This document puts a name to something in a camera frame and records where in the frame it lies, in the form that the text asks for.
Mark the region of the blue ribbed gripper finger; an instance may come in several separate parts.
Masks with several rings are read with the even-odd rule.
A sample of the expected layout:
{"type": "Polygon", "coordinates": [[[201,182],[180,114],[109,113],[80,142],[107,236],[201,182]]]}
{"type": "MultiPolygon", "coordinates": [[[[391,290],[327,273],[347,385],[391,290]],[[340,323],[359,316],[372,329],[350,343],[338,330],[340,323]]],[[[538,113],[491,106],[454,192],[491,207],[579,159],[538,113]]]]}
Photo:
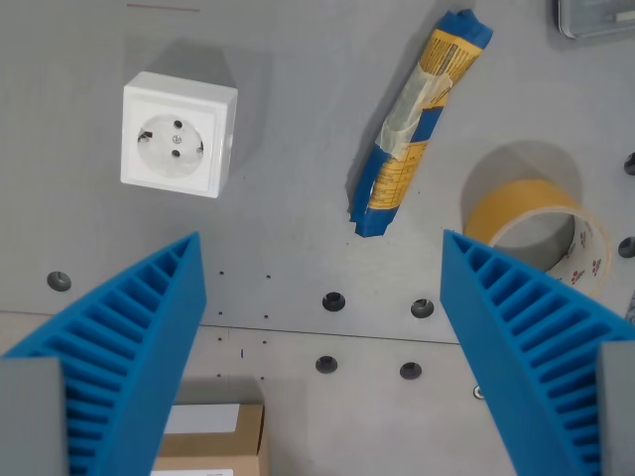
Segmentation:
{"type": "Polygon", "coordinates": [[[601,472],[595,368],[634,327],[561,281],[451,230],[441,303],[519,475],[601,472]]]}
{"type": "Polygon", "coordinates": [[[200,236],[151,254],[5,354],[61,366],[71,475],[148,475],[206,307],[200,236]]]}

